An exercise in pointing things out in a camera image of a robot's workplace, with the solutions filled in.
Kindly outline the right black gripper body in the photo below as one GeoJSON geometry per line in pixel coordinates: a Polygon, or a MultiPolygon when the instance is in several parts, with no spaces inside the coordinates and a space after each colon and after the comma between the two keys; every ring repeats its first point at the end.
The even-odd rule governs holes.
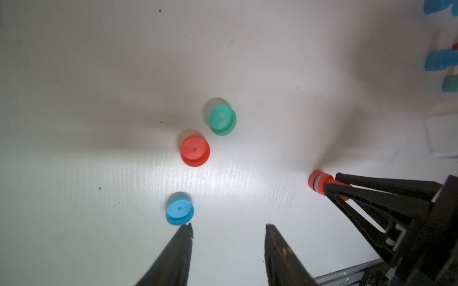
{"type": "Polygon", "coordinates": [[[450,175],[434,195],[419,236],[420,256],[401,262],[390,279],[392,286],[455,286],[458,283],[458,178],[450,175]]]}

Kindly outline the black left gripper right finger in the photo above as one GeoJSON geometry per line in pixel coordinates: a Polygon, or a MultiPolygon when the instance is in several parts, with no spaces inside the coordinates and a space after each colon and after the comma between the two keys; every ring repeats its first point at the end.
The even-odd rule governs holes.
{"type": "Polygon", "coordinates": [[[264,252],[268,285],[317,286],[275,225],[266,225],[264,252]]]}

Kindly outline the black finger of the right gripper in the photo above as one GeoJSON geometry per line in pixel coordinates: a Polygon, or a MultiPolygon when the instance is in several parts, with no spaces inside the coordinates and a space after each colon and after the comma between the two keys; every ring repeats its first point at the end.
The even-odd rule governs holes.
{"type": "Polygon", "coordinates": [[[342,173],[336,174],[336,180],[348,185],[365,187],[422,200],[432,200],[434,195],[442,188],[440,183],[434,181],[370,178],[342,173]]]}
{"type": "Polygon", "coordinates": [[[430,211],[429,201],[342,184],[327,184],[324,194],[386,263],[410,263],[420,256],[424,239],[419,234],[430,211]]]}

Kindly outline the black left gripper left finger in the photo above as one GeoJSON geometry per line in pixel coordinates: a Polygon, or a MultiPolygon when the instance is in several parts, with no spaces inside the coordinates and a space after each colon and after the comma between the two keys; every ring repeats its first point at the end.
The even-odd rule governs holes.
{"type": "Polygon", "coordinates": [[[192,224],[181,225],[136,286],[186,286],[192,258],[192,224]]]}

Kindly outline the red stamp front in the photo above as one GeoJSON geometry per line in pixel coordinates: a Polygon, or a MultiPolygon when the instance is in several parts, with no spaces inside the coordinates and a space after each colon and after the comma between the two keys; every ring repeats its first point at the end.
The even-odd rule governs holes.
{"type": "Polygon", "coordinates": [[[327,184],[346,185],[348,184],[339,182],[334,179],[332,175],[324,173],[318,169],[314,170],[308,178],[308,186],[315,193],[325,196],[324,187],[327,184]]]}

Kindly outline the green stamp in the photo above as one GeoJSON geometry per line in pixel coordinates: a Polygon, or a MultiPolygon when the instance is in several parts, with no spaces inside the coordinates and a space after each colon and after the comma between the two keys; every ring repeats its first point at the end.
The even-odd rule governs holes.
{"type": "Polygon", "coordinates": [[[444,78],[442,92],[458,93],[458,75],[447,75],[444,78]]]}

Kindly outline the red cap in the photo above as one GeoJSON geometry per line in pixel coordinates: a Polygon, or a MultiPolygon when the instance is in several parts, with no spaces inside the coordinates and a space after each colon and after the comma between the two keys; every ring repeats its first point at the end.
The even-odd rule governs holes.
{"type": "Polygon", "coordinates": [[[181,144],[180,156],[187,166],[199,167],[204,165],[210,154],[210,146],[203,137],[189,136],[181,144]]]}

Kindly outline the blue stamp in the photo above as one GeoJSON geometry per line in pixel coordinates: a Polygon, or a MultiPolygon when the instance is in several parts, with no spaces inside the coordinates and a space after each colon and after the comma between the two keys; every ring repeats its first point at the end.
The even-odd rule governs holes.
{"type": "Polygon", "coordinates": [[[444,11],[451,7],[452,16],[458,16],[458,0],[424,0],[423,12],[428,14],[434,14],[440,11],[444,11]]]}
{"type": "Polygon", "coordinates": [[[425,70],[442,71],[458,65],[458,51],[438,50],[430,52],[425,61],[425,70]]]}

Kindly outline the green cap top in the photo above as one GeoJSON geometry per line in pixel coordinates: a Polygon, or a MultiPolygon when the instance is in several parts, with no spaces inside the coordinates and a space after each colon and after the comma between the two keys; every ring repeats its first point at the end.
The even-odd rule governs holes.
{"type": "Polygon", "coordinates": [[[226,104],[215,106],[207,119],[210,130],[218,136],[226,136],[233,132],[237,123],[235,111],[226,104]]]}

